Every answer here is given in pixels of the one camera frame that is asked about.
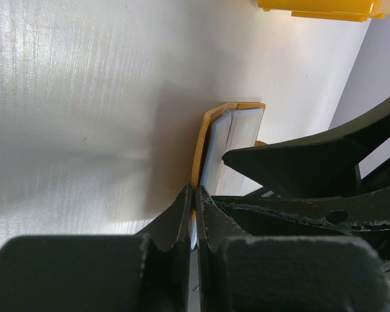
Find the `orange leather card holder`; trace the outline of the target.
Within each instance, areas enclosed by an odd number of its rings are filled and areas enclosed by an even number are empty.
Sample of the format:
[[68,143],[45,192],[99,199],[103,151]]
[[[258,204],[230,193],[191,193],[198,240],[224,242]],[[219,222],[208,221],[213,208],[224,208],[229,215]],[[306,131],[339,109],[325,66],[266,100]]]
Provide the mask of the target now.
[[263,144],[257,139],[266,105],[230,102],[208,110],[201,121],[192,163],[191,184],[211,196],[243,196],[251,179],[226,166],[230,150]]

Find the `yellow plastic bin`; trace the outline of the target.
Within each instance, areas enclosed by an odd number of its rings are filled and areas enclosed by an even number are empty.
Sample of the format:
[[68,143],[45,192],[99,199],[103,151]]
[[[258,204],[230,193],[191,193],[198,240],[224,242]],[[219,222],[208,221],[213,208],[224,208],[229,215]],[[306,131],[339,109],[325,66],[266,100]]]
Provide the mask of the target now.
[[283,10],[292,17],[365,22],[390,15],[390,0],[257,0],[265,12]]

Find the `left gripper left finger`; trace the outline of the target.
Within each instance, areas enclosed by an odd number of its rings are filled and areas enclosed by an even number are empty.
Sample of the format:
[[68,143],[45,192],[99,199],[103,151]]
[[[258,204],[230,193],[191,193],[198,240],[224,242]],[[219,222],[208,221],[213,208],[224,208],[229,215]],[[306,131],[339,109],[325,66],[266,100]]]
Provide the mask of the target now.
[[0,249],[0,311],[186,311],[192,187],[134,235],[26,235]]

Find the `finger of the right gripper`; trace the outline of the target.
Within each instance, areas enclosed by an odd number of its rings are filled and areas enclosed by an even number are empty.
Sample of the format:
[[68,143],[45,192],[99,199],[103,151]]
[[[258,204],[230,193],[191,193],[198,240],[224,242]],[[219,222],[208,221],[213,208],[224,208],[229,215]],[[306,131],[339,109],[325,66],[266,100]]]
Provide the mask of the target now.
[[233,149],[226,166],[282,197],[314,198],[390,137],[390,96],[365,114],[315,135]]
[[390,187],[345,198],[213,200],[252,235],[350,235],[390,254]]

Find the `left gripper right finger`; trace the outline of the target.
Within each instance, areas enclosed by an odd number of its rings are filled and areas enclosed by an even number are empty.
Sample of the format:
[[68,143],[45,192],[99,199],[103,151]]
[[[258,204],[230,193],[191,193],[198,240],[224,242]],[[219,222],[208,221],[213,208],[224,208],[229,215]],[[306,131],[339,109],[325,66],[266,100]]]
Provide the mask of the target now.
[[300,232],[196,189],[202,311],[390,311],[380,258],[355,236]]

